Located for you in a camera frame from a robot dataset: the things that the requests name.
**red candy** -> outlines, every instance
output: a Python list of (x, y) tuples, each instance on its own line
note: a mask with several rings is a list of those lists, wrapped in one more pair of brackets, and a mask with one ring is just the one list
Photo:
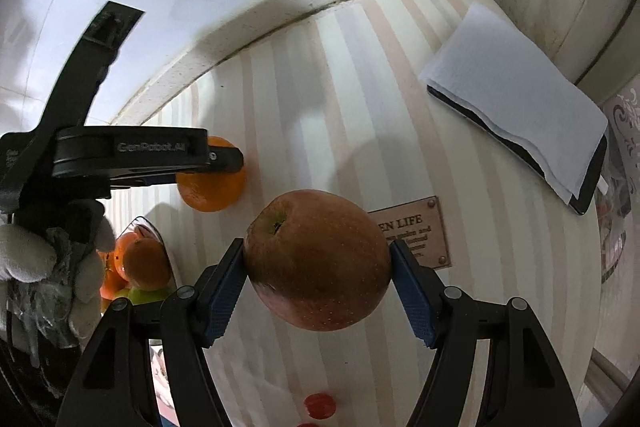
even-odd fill
[(314, 420), (326, 420), (335, 414), (335, 400), (327, 393), (310, 394), (305, 398), (305, 409)]

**gloved finger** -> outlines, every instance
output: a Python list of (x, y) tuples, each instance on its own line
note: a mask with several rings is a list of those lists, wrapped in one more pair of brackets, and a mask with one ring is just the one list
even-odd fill
[[(6, 337), (6, 295), (8, 283), (0, 281), (0, 339), (7, 341)], [(29, 352), (29, 343), (27, 341), (27, 333), (24, 331), (24, 325), (18, 320), (14, 314), (11, 314), (11, 338), (14, 341), (14, 347)]]
[(74, 295), (76, 299), (87, 303), (95, 298), (102, 286), (104, 276), (104, 263), (98, 253), (90, 252), (78, 264), (78, 272), (74, 281)]
[(0, 280), (41, 281), (56, 260), (54, 248), (39, 235), (18, 225), (0, 226)]
[(68, 318), (69, 328), (81, 344), (83, 340), (88, 339), (94, 333), (98, 322), (100, 322), (99, 295), (87, 303), (79, 299), (74, 299), (71, 302), (71, 312)]
[(116, 247), (116, 236), (109, 220), (102, 216), (98, 231), (95, 234), (95, 249), (101, 252), (111, 252)]

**metal plaque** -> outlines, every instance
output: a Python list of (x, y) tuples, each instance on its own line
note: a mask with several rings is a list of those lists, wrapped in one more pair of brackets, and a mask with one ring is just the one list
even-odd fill
[(440, 203), (436, 196), (370, 212), (386, 240), (403, 239), (418, 264), (431, 268), (451, 266)]

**white paper towel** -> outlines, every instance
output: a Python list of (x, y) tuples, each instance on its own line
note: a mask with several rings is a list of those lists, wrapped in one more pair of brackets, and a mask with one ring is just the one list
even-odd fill
[(564, 203), (578, 197), (607, 118), (516, 28), (472, 4), (420, 77), (524, 147)]

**silver bolt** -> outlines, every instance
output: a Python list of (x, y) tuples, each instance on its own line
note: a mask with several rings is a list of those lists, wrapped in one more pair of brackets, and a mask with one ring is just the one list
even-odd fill
[(180, 299), (188, 299), (196, 293), (196, 290), (193, 289), (193, 286), (180, 286), (178, 288), (178, 297)]
[(113, 301), (113, 304), (111, 304), (111, 308), (113, 308), (113, 310), (117, 312), (122, 311), (124, 308), (127, 307), (127, 302), (129, 302), (129, 299), (124, 297), (118, 297)]
[(460, 299), (462, 297), (462, 290), (457, 286), (447, 286), (444, 288), (444, 295), (449, 299)]
[(527, 309), (528, 304), (527, 304), (527, 301), (525, 299), (521, 299), (520, 297), (516, 297), (514, 299), (511, 299), (511, 306), (513, 306), (517, 310), (520, 310), (521, 312), (523, 312), (524, 310)]

